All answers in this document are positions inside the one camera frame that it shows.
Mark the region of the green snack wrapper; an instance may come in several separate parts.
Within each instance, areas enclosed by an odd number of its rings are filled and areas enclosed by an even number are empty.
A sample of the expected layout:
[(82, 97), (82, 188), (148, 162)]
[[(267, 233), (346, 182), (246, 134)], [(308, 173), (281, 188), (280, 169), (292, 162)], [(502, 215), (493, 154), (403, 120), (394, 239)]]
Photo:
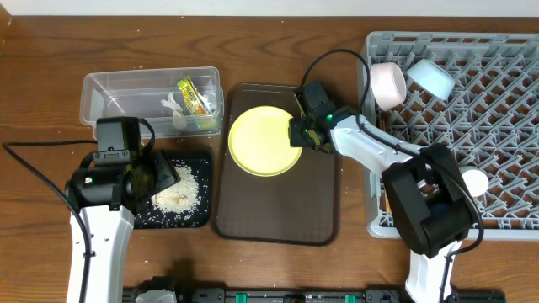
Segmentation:
[(199, 94), (197, 88), (189, 77), (181, 79), (178, 88), (183, 95), (185, 107), (192, 114), (197, 116), (195, 123), (200, 130), (209, 130), (216, 126), (216, 121), (212, 116), (212, 111), (207, 100)]

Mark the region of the pink white bowl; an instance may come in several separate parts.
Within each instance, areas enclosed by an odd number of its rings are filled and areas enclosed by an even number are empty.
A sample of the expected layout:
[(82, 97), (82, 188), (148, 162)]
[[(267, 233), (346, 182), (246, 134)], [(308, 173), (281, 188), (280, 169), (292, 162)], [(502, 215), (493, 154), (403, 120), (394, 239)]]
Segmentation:
[(377, 63), (371, 66), (371, 90), (376, 104), (382, 111), (388, 111), (406, 98), (406, 82), (401, 68), (393, 62)]

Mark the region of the yellow plate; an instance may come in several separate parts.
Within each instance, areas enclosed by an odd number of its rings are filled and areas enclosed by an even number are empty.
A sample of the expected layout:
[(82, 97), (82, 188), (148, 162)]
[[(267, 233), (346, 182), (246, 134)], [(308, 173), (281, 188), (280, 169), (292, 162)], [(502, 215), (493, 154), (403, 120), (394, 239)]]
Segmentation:
[(288, 135), (292, 115), (275, 106), (258, 106), (240, 114), (228, 133), (234, 162), (258, 177), (274, 177), (291, 169), (302, 154), (291, 147)]

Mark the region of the blue bowl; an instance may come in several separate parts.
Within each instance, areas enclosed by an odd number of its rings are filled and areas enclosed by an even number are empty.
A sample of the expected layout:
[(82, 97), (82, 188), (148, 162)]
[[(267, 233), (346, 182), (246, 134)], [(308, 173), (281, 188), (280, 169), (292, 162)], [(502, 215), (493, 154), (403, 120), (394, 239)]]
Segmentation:
[(421, 59), (411, 66), (407, 74), (420, 87), (441, 100), (447, 100), (456, 85), (448, 72), (427, 59)]

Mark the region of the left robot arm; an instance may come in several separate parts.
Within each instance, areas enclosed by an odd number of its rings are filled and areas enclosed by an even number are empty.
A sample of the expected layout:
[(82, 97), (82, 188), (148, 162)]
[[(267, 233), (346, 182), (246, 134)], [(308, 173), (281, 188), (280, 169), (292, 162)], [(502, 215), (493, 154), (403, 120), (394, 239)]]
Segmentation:
[(97, 149), (66, 184), (73, 208), (69, 302), (120, 302), (125, 257), (137, 212), (180, 178), (155, 141), (144, 143), (143, 118), (100, 118)]

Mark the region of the light green cup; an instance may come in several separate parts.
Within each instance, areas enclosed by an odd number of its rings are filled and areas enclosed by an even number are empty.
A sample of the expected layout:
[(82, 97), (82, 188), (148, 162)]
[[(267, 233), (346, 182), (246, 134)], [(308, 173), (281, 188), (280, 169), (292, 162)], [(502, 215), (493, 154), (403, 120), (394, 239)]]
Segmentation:
[(469, 194), (477, 198), (488, 191), (488, 176), (481, 170), (472, 166), (459, 167)]

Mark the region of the white tissue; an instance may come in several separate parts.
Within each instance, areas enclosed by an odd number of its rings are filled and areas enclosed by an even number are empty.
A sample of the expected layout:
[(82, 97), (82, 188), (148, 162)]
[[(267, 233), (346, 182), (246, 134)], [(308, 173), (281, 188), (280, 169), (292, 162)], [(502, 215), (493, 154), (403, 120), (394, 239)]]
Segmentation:
[(183, 115), (183, 109), (173, 98), (173, 92), (168, 93), (167, 99), (161, 100), (161, 105), (172, 110), (172, 122), (175, 129), (183, 130), (187, 127), (187, 121)]

